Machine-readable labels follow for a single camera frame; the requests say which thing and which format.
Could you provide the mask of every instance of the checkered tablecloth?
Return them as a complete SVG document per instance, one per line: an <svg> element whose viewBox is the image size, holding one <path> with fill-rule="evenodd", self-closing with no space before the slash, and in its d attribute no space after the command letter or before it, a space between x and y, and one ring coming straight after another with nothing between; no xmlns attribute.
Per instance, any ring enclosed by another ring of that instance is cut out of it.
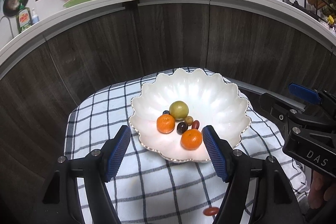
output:
<svg viewBox="0 0 336 224"><path fill-rule="evenodd" d="M171 75L174 70L165 71ZM153 83L157 74L108 86L88 97L69 116L64 153L69 159L84 157L113 138L133 114L131 99L139 96L141 85ZM252 123L237 147L250 157L274 155L281 163L300 200L309 187L295 161L282 152L284 140L277 126L256 113L251 104L247 114ZM248 223L255 179L251 179L242 224ZM204 224L214 217L203 215L209 206L220 207L227 184L216 176L211 163L174 164L141 146L132 131L130 145L117 176L106 184L121 223ZM92 223L84 180L78 178L78 192L86 224Z"/></svg>

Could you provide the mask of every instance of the mandarin orange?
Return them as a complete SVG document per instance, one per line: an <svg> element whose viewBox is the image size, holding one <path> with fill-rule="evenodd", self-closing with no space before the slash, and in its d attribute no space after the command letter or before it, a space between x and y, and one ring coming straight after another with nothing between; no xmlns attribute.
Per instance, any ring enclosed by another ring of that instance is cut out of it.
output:
<svg viewBox="0 0 336 224"><path fill-rule="evenodd" d="M167 134L175 128L175 118L169 114L163 114L156 120L156 128L159 132Z"/></svg>
<svg viewBox="0 0 336 224"><path fill-rule="evenodd" d="M182 134L181 145L184 149L195 150L203 141L202 133L197 129L189 129Z"/></svg>

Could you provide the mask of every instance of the white scalloped bowl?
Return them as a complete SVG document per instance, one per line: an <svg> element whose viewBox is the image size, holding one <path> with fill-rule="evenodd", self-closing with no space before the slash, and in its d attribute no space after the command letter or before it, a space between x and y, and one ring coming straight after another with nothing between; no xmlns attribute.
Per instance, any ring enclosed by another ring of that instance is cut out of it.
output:
<svg viewBox="0 0 336 224"><path fill-rule="evenodd" d="M251 118L246 115L248 100L239 97L237 85L225 83L220 74L209 76L202 69L188 73L181 68L172 75L160 73L153 84L144 83L141 95L132 99L134 114L129 122L146 149L169 161L210 160L203 142L196 150L182 148L181 135L176 132L178 122L169 134L157 130L157 118L178 100L188 105L189 115L194 120L199 120L199 131L212 125L218 136L233 148L240 144L241 134L251 124Z"/></svg>

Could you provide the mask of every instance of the yellow object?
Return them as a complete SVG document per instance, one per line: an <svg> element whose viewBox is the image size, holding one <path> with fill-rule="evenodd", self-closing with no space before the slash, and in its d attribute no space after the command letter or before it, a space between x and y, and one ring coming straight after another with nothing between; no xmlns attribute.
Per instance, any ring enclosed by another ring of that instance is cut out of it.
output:
<svg viewBox="0 0 336 224"><path fill-rule="evenodd" d="M328 16L328 23L330 24L330 25L332 25L332 24L334 24L334 18L332 17L332 16Z"/></svg>

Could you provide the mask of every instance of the green fruit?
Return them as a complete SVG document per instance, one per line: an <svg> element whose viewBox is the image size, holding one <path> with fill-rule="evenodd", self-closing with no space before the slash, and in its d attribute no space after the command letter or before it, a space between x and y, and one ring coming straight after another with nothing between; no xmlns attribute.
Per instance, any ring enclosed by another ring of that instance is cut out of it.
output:
<svg viewBox="0 0 336 224"><path fill-rule="evenodd" d="M185 102L176 101L169 107L169 113L175 120L182 120L189 114L189 108Z"/></svg>

